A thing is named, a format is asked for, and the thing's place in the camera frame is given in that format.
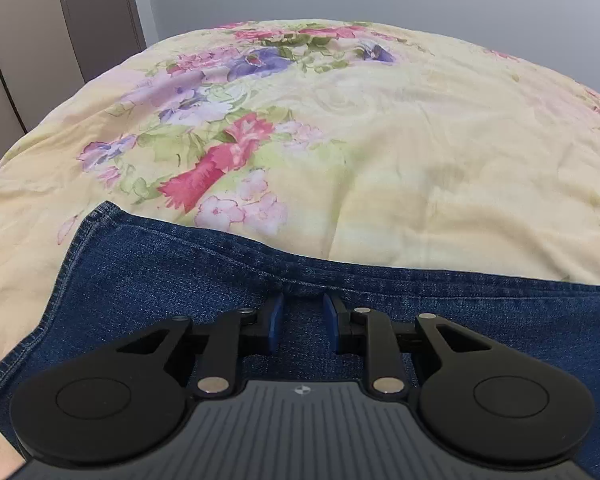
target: floral bedsheet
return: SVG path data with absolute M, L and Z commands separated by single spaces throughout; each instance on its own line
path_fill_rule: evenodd
M 371 23 L 162 41 L 0 162 L 0 359 L 103 200 L 317 258 L 600 284 L 600 95 Z M 0 478 L 19 461 L 0 437 Z

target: triangular cutout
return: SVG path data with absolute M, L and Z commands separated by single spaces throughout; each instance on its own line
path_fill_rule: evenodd
M 168 333 L 168 330 L 156 330 L 155 332 L 151 332 L 140 339 L 136 339 L 135 341 L 124 345 L 122 348 L 118 348 L 118 352 L 122 352 L 123 354 L 152 354 L 162 344 Z
M 445 339 L 446 344 L 448 344 L 454 352 L 479 352 L 491 348 L 487 344 L 475 340 L 462 332 L 458 332 L 458 330 L 450 326 L 439 325 L 437 328 L 440 335 Z

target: metal pin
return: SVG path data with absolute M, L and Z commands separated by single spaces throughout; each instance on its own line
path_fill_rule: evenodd
M 380 377 L 374 381 L 373 387 L 383 394 L 397 394 L 404 390 L 404 383 L 395 377 Z
M 219 394 L 229 387 L 229 381 L 223 377 L 205 377 L 198 381 L 198 388 L 207 394 Z

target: jeans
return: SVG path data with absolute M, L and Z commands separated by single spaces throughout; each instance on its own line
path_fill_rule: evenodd
M 273 292 L 286 295 L 278 354 L 246 358 L 245 377 L 360 378 L 359 357 L 330 351 L 320 301 L 327 289 L 394 320 L 434 312 L 578 377 L 596 419 L 576 461 L 600 479 L 600 286 L 315 260 L 109 202 L 80 225 L 40 324 L 0 363 L 0 431 L 16 446 L 11 395 L 41 370 L 165 317 L 211 322 Z

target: gray ribbed plate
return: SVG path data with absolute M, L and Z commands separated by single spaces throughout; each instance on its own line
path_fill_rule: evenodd
M 430 441 L 406 406 L 357 383 L 250 381 L 202 402 L 174 439 L 128 463 L 63 470 L 32 461 L 14 480 L 591 480 L 573 462 L 538 471 L 481 468 Z

